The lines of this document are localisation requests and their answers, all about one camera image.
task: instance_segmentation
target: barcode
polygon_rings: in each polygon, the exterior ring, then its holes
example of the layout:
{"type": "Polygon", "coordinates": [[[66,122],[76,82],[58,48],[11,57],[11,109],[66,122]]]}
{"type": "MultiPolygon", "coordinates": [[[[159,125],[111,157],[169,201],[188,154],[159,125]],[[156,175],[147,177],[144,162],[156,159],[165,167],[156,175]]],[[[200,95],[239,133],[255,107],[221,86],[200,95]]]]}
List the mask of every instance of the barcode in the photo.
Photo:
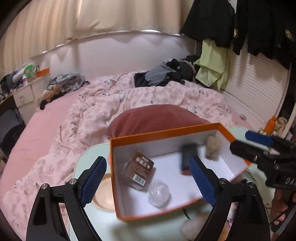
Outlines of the barcode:
{"type": "Polygon", "coordinates": [[[142,185],[142,186],[144,186],[144,184],[145,184],[145,182],[146,182],[145,179],[141,178],[141,177],[138,176],[137,174],[135,174],[135,175],[133,176],[133,180],[134,180],[135,182],[139,183],[139,184],[142,185]]]}

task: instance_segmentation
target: bed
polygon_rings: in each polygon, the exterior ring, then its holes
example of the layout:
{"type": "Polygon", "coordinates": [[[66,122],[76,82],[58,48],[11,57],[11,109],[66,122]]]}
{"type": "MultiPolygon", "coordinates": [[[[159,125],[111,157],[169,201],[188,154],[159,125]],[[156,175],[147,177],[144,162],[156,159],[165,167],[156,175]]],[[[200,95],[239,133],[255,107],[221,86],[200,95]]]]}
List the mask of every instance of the bed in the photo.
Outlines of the bed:
{"type": "Polygon", "coordinates": [[[80,155],[92,145],[108,142],[108,125],[125,110],[175,104],[226,127],[252,128],[212,89],[173,81],[166,87],[135,88],[133,75],[95,78],[31,118],[0,179],[0,208],[22,240],[39,186],[44,182],[61,185],[72,178],[80,155]]]}

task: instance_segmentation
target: red pillow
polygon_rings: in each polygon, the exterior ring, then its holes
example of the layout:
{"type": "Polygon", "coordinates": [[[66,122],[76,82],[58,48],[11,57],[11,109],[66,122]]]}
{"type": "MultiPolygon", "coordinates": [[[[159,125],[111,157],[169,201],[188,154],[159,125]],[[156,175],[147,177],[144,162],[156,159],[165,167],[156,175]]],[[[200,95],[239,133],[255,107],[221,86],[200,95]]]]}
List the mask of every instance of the red pillow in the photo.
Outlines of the red pillow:
{"type": "Polygon", "coordinates": [[[110,124],[107,135],[122,137],[209,123],[192,112],[171,104],[149,105],[127,110],[110,124]]]}

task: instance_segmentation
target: mint green table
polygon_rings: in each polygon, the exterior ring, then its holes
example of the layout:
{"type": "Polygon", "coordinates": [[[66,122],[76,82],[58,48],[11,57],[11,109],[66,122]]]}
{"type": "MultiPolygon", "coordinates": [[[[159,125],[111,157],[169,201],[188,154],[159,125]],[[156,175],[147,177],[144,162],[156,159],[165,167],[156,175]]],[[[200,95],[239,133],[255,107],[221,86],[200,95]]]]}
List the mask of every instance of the mint green table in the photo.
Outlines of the mint green table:
{"type": "MultiPolygon", "coordinates": [[[[244,139],[244,134],[247,131],[245,127],[229,130],[237,139],[246,141],[244,139]]],[[[74,178],[78,178],[83,170],[90,168],[98,156],[103,156],[108,160],[109,152],[109,143],[99,144],[89,148],[79,158],[74,178]]],[[[264,204],[271,203],[274,190],[264,185],[266,179],[264,173],[257,170],[256,165],[252,165],[249,170],[256,179],[264,204]]],[[[107,164],[107,172],[110,172],[109,164],[107,164]]],[[[209,210],[211,210],[211,206],[205,204],[203,201],[186,208],[190,217],[209,210]]],[[[182,210],[136,222],[118,220],[115,212],[99,209],[93,203],[86,205],[85,212],[103,241],[186,241],[180,232],[181,226],[187,221],[182,210]]],[[[77,238],[70,222],[68,230],[71,241],[76,241],[77,238]]]]}

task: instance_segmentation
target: pink floral blanket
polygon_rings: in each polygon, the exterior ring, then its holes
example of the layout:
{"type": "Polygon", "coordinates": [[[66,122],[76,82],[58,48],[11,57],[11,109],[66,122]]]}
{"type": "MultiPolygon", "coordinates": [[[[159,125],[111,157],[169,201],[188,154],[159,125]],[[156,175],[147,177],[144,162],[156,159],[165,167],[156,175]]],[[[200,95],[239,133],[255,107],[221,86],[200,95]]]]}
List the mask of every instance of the pink floral blanket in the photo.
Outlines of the pink floral blanket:
{"type": "MultiPolygon", "coordinates": [[[[63,185],[71,179],[80,155],[90,146],[109,141],[107,128],[122,112],[152,104],[173,104],[210,122],[235,126],[230,108],[220,93],[187,81],[185,85],[171,81],[166,87],[135,88],[133,75],[98,77],[91,81],[59,127],[49,154],[40,158],[4,195],[2,211],[22,240],[39,186],[63,185]]],[[[64,206],[61,210],[66,220],[64,206]]]]}

